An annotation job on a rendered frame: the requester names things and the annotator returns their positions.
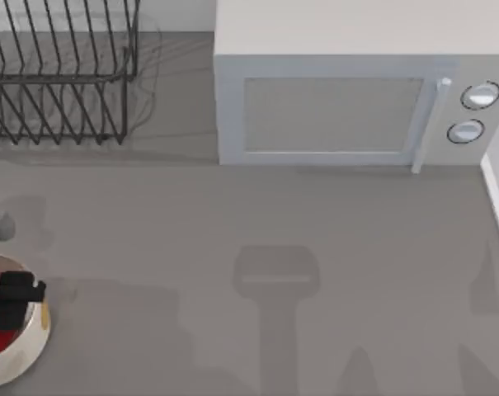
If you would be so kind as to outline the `white bowl with red inside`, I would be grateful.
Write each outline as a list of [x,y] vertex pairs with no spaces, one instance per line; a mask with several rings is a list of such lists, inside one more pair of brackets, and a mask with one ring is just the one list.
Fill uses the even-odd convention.
[[[0,273],[4,271],[32,272],[20,262],[0,255]],[[20,330],[0,331],[0,386],[17,379],[36,362],[45,349],[50,330],[51,317],[45,297],[41,303],[28,303]]]

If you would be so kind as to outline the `microwave oven door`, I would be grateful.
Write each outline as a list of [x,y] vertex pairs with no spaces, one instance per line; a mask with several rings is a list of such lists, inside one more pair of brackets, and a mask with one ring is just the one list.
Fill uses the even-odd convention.
[[456,76],[440,54],[214,55],[223,165],[407,166]]

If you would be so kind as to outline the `pale microwave oven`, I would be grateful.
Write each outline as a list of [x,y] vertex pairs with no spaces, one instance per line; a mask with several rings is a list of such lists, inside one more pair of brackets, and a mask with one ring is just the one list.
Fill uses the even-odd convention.
[[[499,99],[471,111],[467,87],[499,85],[499,0],[218,0],[214,55],[440,54],[459,67],[424,166],[477,166],[499,126]],[[480,120],[485,132],[453,144],[449,127]]]

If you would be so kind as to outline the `small microwave knob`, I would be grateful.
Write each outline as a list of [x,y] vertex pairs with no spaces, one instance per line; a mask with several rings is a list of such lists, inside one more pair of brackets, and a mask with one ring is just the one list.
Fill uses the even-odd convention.
[[466,120],[449,127],[446,136],[453,144],[470,144],[478,140],[485,132],[485,125],[480,120]]

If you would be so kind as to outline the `large microwave knob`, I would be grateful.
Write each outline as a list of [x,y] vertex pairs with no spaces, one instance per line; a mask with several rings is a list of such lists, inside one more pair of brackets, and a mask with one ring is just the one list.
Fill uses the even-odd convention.
[[471,111],[480,111],[492,106],[499,99],[499,85],[487,81],[467,87],[461,95],[462,106]]

